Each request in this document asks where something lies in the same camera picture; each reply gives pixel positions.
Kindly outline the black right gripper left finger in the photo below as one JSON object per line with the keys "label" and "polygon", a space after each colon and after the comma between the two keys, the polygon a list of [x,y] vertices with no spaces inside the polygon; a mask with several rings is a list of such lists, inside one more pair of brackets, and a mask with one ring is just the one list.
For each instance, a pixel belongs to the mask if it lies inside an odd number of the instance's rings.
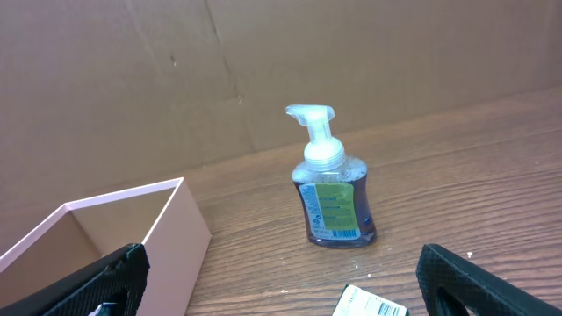
{"label": "black right gripper left finger", "polygon": [[1,309],[2,316],[135,316],[148,283],[145,247],[130,243]]}

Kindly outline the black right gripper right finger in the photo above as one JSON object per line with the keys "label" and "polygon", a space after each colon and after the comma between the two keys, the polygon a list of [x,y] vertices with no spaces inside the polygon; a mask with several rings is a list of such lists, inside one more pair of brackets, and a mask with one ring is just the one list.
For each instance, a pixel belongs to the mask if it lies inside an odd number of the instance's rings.
{"label": "black right gripper right finger", "polygon": [[561,316],[561,310],[438,244],[426,244],[416,277],[430,316]]}

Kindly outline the green white soap bar pack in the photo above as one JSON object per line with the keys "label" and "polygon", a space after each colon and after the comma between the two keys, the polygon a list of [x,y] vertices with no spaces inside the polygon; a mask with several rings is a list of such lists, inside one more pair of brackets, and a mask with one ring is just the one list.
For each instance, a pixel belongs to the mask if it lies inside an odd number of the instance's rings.
{"label": "green white soap bar pack", "polygon": [[347,284],[332,316],[409,316],[409,311],[403,305]]}

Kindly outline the clear soap pump bottle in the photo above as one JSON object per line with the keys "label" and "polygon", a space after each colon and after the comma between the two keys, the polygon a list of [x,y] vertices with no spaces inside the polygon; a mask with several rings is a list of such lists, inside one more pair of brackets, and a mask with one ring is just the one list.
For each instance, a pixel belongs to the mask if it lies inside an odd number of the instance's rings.
{"label": "clear soap pump bottle", "polygon": [[328,105],[292,104],[286,113],[307,128],[304,161],[292,171],[292,181],[304,210],[306,235],[326,248],[361,248],[377,237],[366,193],[368,168],[346,154],[332,135],[335,111]]}

